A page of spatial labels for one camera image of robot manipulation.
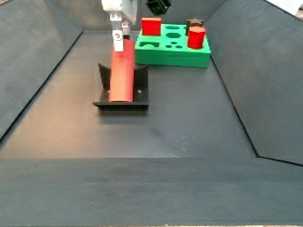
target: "red block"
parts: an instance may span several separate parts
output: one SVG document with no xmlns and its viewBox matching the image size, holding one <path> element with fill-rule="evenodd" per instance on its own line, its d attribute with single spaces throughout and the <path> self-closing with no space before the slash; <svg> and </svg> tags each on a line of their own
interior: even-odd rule
<svg viewBox="0 0 303 227">
<path fill-rule="evenodd" d="M 190 27 L 187 47 L 192 49 L 202 49 L 204 47 L 204 27 Z"/>
<path fill-rule="evenodd" d="M 142 18 L 142 35 L 162 35 L 162 18 Z"/>
</svg>

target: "hole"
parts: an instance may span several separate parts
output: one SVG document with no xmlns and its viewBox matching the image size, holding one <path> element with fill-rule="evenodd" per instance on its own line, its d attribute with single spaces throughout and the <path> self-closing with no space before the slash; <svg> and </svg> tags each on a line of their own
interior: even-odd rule
<svg viewBox="0 0 303 227">
<path fill-rule="evenodd" d="M 159 47 L 160 43 L 156 43 L 156 42 L 140 42 L 140 47 L 143 47 L 144 45 L 152 45 L 154 47 Z"/>
<path fill-rule="evenodd" d="M 176 26 L 167 26 L 166 28 L 170 29 L 170 30 L 178 30 L 178 29 L 180 29 L 180 28 L 176 27 Z"/>
<path fill-rule="evenodd" d="M 166 36 L 171 39 L 178 39 L 182 37 L 182 35 L 179 33 L 168 33 Z"/>
</svg>

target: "black star-shaped object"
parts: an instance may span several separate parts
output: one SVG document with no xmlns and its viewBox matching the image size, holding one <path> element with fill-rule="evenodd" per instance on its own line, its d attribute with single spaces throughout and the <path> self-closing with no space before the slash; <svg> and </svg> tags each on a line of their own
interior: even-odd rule
<svg viewBox="0 0 303 227">
<path fill-rule="evenodd" d="M 196 18 L 187 20 L 186 35 L 188 35 L 190 27 L 194 27 L 194 26 L 203 27 L 204 21 Z"/>
</svg>

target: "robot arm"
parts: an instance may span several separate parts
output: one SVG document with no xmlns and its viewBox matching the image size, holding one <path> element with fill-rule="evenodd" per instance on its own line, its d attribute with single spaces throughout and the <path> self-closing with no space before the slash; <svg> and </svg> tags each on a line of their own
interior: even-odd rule
<svg viewBox="0 0 303 227">
<path fill-rule="evenodd" d="M 136 23 L 138 0 L 101 0 L 103 10 L 109 14 L 115 51 L 123 51 L 123 36 L 131 35 Z M 155 15 L 163 15 L 172 5 L 171 0 L 148 0 L 147 6 Z"/>
<path fill-rule="evenodd" d="M 131 34 L 136 23 L 138 0 L 101 0 L 103 10 L 109 14 L 115 51 L 123 51 L 123 36 Z"/>
</svg>

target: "red cylinder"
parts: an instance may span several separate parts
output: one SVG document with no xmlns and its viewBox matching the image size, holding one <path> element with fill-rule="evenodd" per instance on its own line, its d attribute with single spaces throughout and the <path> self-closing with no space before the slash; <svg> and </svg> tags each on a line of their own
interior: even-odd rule
<svg viewBox="0 0 303 227">
<path fill-rule="evenodd" d="M 202 49 L 204 47 L 204 27 L 190 27 L 187 47 L 192 49 Z"/>
<path fill-rule="evenodd" d="M 135 43 L 124 39 L 124 51 L 111 53 L 109 102 L 132 102 Z"/>
</svg>

